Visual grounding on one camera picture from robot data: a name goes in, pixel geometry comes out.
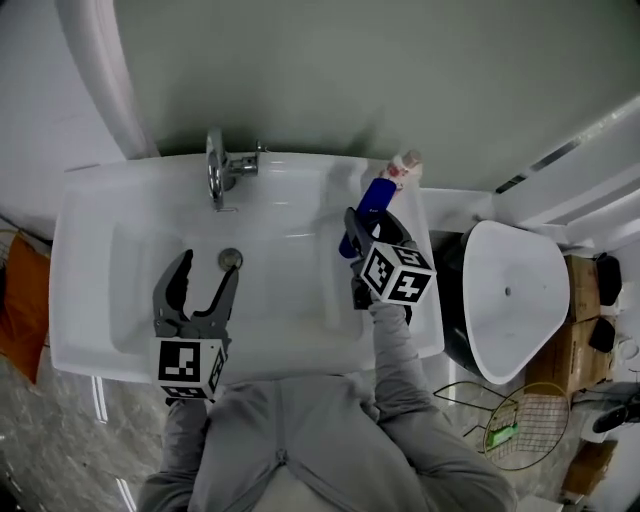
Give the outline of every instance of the floor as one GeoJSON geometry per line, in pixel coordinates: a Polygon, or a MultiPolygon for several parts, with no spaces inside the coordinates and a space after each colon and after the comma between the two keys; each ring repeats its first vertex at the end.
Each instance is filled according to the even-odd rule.
{"type": "MultiPolygon", "coordinates": [[[[452,378],[478,380],[450,364],[444,354],[424,360],[423,365],[433,389],[452,378]]],[[[160,393],[148,385],[58,372],[51,366],[49,348],[43,352],[37,387],[5,359],[0,359],[0,382],[0,481],[15,487],[24,509],[134,510],[140,485],[160,460],[167,410],[160,393]]],[[[498,390],[508,393],[520,384],[516,379],[498,390]]],[[[494,406],[495,397],[473,389],[458,392],[456,398],[494,406]]],[[[483,411],[444,400],[441,404],[461,434],[488,421],[483,411]]],[[[527,470],[505,473],[520,496],[557,497],[581,426],[581,417],[572,414],[550,456],[527,470]]]]}

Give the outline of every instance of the white sink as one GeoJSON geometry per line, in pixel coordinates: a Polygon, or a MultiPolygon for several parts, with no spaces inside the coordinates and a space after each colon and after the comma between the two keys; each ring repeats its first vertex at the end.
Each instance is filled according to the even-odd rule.
{"type": "MultiPolygon", "coordinates": [[[[353,310],[351,270],[338,253],[347,206],[362,195],[365,159],[263,153],[216,213],[204,155],[125,162],[67,175],[56,225],[50,290],[54,366],[151,382],[151,294],[163,270],[194,250],[185,312],[209,306],[223,272],[217,256],[244,257],[224,382],[373,367],[371,322],[353,310]]],[[[417,187],[392,202],[433,265],[417,187]]],[[[421,357],[443,350],[437,284],[414,308],[421,357]]]]}

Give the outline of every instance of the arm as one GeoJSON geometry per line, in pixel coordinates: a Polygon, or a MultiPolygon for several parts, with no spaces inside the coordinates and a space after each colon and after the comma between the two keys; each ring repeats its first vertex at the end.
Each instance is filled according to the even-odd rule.
{"type": "Polygon", "coordinates": [[[432,403],[400,306],[374,302],[376,405],[380,427],[415,468],[434,510],[515,510],[513,488],[475,453],[432,403]]]}
{"type": "Polygon", "coordinates": [[[207,410],[201,400],[177,400],[171,405],[160,471],[142,486],[139,512],[187,510],[200,468],[207,424],[207,410]]]}

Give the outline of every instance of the gray shirt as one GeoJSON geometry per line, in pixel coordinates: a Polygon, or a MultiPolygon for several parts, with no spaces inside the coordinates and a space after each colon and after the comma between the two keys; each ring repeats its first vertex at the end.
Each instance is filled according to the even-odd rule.
{"type": "Polygon", "coordinates": [[[375,410],[340,375],[234,385],[209,414],[176,402],[139,511],[250,511],[283,465],[342,511],[515,510],[509,483],[432,403],[404,310],[370,311],[375,410]]]}

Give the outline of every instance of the chrome faucet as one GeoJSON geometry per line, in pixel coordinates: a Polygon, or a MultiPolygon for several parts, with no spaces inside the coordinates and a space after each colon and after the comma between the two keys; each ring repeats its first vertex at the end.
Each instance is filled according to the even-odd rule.
{"type": "Polygon", "coordinates": [[[258,174],[258,155],[261,151],[262,146],[258,141],[255,154],[232,160],[222,144],[222,131],[219,128],[209,130],[207,133],[207,181],[215,211],[236,211],[236,208],[225,208],[224,192],[233,188],[236,178],[258,174]]]}

